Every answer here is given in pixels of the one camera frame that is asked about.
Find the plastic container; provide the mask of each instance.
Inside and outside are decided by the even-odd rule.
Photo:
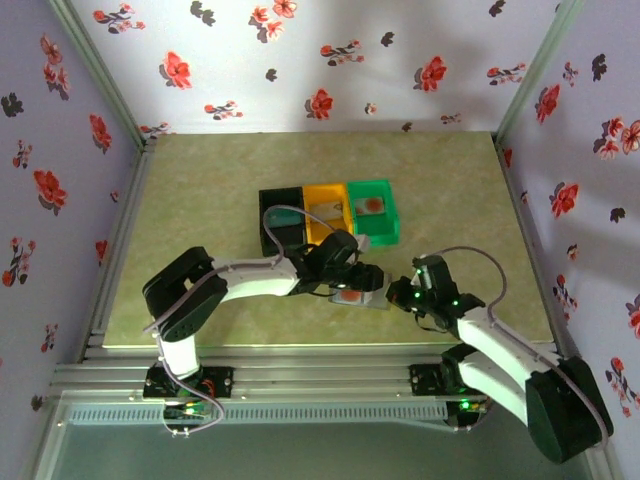
[[[260,190],[258,192],[260,202],[260,244],[262,254],[270,257],[278,253],[278,247],[267,235],[262,224],[262,217],[267,208],[274,205],[291,205],[304,208],[302,187],[274,188]],[[302,215],[294,214],[287,210],[275,210],[274,215],[268,219],[268,225],[276,238],[285,249],[295,249],[307,243],[306,225]]]
[[[365,234],[372,247],[395,245],[400,239],[400,220],[393,201],[393,192],[388,180],[370,180],[347,183],[351,215],[356,235]],[[382,197],[384,213],[378,215],[356,215],[355,201],[362,198]]]
[[[353,217],[349,196],[347,195],[347,185],[345,183],[331,183],[326,185],[304,185],[302,187],[304,199],[304,209],[311,211],[314,205],[322,205],[331,202],[342,204],[342,217],[335,220],[328,220],[327,223],[336,229],[346,230],[353,234]],[[331,231],[321,223],[312,221],[310,217],[305,219],[307,242],[320,245]]]

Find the tabletop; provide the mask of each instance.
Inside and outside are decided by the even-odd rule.
[[[397,245],[361,261],[394,279],[411,259],[454,245],[495,256],[509,290],[496,307],[536,342],[552,341],[502,168],[488,132],[166,135],[151,159],[105,336],[107,347],[153,344],[143,285],[192,246],[221,258],[261,258],[258,191],[388,179],[400,219]],[[461,292],[489,303],[500,276],[472,252],[445,256]],[[429,317],[422,320],[432,325]],[[400,309],[376,310],[299,295],[219,305],[196,335],[201,346],[452,344],[418,329]]]

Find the floral wallpaper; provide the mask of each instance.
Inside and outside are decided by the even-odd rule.
[[[501,146],[545,294],[596,375],[625,478],[640,471],[633,447],[640,435],[634,6],[586,2]]]
[[[0,58],[10,71],[0,76],[0,478],[17,479],[53,369],[74,362],[82,346],[136,152],[46,2],[7,8],[0,17]]]
[[[70,3],[148,134],[495,131],[559,2]]]

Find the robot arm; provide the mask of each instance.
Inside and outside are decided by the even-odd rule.
[[[223,302],[256,295],[291,296],[320,285],[372,292],[382,288],[384,272],[357,261],[368,247],[365,236],[338,230],[319,246],[285,253],[283,258],[225,260],[193,247],[154,276],[143,288],[156,321],[164,359],[173,374],[187,378],[200,364],[195,333]]]
[[[166,365],[178,379],[188,379],[200,369],[194,335],[223,302],[310,293],[323,284],[382,288],[384,272],[358,261],[363,245],[338,230],[317,247],[233,263],[209,257],[202,247],[191,248],[145,285],[147,306],[157,319],[146,330],[157,328]],[[557,463],[603,441],[602,432],[613,433],[583,360],[539,349],[495,318],[491,305],[460,294],[442,257],[415,258],[413,266],[413,280],[392,282],[386,297],[416,318],[432,316],[462,342],[443,354],[440,380],[447,391],[473,388],[488,395],[519,418],[538,448]]]

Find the yellow bin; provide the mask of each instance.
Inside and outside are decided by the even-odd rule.
[[[327,220],[327,223],[336,229],[346,230],[353,234],[353,217],[351,216],[351,206],[347,193],[346,183],[330,183],[326,185],[303,185],[302,197],[304,209],[307,212],[314,210],[314,207],[323,204],[339,202],[342,205],[342,216],[334,220]],[[306,217],[307,243],[320,245],[331,231],[310,217]]]

